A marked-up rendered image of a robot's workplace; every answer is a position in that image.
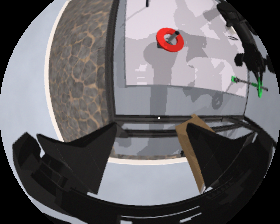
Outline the grey post with green foot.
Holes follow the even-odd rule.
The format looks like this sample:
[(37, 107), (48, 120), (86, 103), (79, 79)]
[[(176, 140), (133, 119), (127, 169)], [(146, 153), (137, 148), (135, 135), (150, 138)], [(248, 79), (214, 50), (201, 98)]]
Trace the grey post with green foot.
[[(252, 82), (240, 80), (238, 77), (234, 77), (234, 76), (232, 76), (231, 81), (233, 81), (233, 82), (235, 82), (235, 83), (237, 83), (237, 82), (242, 82), (242, 83), (246, 83), (246, 84), (249, 84), (249, 85), (252, 85), (252, 86), (255, 86), (255, 87), (257, 87), (257, 85), (258, 85), (258, 84), (256, 84), (256, 83), (252, 83)], [(267, 89), (266, 87), (260, 86), (260, 88), (263, 89), (263, 90), (265, 90), (265, 91), (268, 91), (268, 89)], [(258, 89), (258, 87), (257, 87), (256, 89)]]

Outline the grey post with black foot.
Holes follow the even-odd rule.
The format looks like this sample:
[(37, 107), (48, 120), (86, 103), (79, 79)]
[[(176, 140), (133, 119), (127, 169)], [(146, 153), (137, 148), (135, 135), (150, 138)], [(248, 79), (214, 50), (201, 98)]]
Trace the grey post with black foot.
[[(170, 45), (174, 45), (172, 40), (175, 39), (179, 34), (180, 34), (179, 31), (175, 31), (169, 38), (165, 38), (165, 41)], [(157, 48), (163, 49), (162, 47), (160, 47), (158, 43), (157, 43)]]

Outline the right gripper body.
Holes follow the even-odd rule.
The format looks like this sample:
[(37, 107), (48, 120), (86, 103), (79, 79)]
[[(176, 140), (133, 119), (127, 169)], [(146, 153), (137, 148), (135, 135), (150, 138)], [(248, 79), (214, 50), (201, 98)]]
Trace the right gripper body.
[[(241, 42), (242, 42), (242, 47), (243, 47), (243, 45), (246, 45), (247, 48), (250, 48), (251, 47), (250, 44), (254, 44), (253, 46), (255, 46), (257, 48), (257, 45), (255, 43), (254, 38), (252, 38), (250, 40), (245, 40), (245, 41), (241, 40)], [(257, 50), (258, 50), (258, 48), (257, 48)], [(234, 58), (234, 62), (236, 64), (236, 66), (242, 66), (243, 65), (244, 61), (241, 61), (241, 59), (244, 60), (243, 58), (244, 58), (244, 53), (237, 53), (237, 55)], [(267, 65), (268, 70), (271, 73), (275, 74), (275, 71), (274, 71), (274, 68), (273, 68), (273, 65), (272, 65), (272, 62), (271, 62), (271, 59), (270, 59), (269, 55), (266, 55), (266, 58), (263, 58), (263, 61), (264, 61), (264, 66), (263, 67), (261, 66), (260, 68), (265, 69), (265, 65)]]

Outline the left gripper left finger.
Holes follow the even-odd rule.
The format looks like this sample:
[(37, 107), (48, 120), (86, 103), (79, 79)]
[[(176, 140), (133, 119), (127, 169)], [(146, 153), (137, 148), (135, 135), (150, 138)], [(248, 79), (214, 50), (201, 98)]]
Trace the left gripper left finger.
[(112, 122), (71, 142), (36, 134), (43, 151), (63, 163), (88, 192), (98, 194), (115, 141), (117, 125)]

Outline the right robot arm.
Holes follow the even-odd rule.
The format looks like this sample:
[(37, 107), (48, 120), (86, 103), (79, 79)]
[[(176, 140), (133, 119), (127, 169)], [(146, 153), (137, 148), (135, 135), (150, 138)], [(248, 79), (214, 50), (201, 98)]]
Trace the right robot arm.
[[(220, 12), (224, 20), (226, 19), (226, 26), (233, 27), (238, 37), (242, 41), (252, 39), (252, 34), (257, 36), (257, 33), (249, 24), (249, 22), (232, 5), (230, 5), (231, 4), (227, 1), (223, 1), (218, 3), (216, 6), (217, 10)], [(249, 30), (247, 30), (247, 27)], [(254, 44), (250, 45), (250, 48), (247, 48), (246, 45), (243, 45), (244, 63), (249, 71), (259, 72), (260, 67), (264, 66), (263, 57), (260, 51), (258, 51), (257, 48), (253, 46)]]

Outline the beige cylinder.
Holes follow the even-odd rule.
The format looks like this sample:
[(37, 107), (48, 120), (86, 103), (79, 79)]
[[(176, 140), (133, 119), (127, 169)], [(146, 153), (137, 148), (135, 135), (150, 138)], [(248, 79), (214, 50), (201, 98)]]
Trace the beige cylinder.
[[(226, 26), (226, 27), (227, 27), (227, 26)], [(229, 32), (230, 32), (231, 34), (236, 34), (236, 32), (235, 32), (235, 30), (234, 30), (233, 27), (227, 27), (227, 29), (229, 30)]]

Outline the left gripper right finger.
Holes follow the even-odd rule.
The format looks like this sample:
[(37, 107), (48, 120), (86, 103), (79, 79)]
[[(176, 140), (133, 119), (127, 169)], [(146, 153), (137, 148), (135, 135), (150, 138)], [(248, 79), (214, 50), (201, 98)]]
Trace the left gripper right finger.
[(217, 183), (218, 179), (228, 170), (241, 150), (253, 141), (256, 132), (236, 139), (230, 139), (188, 123), (186, 132), (197, 158), (205, 188)]

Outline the red ring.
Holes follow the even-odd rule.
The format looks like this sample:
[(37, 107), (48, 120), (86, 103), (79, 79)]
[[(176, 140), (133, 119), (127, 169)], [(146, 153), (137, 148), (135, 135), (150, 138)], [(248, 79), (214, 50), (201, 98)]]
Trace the red ring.
[(180, 34), (175, 38), (177, 41), (176, 45), (170, 45), (164, 39), (164, 35), (166, 35), (166, 34), (172, 35), (175, 31), (176, 30), (171, 29), (171, 28), (162, 28), (157, 32), (157, 35), (156, 35), (157, 43), (164, 50), (169, 51), (169, 52), (177, 52), (183, 48), (184, 40)]

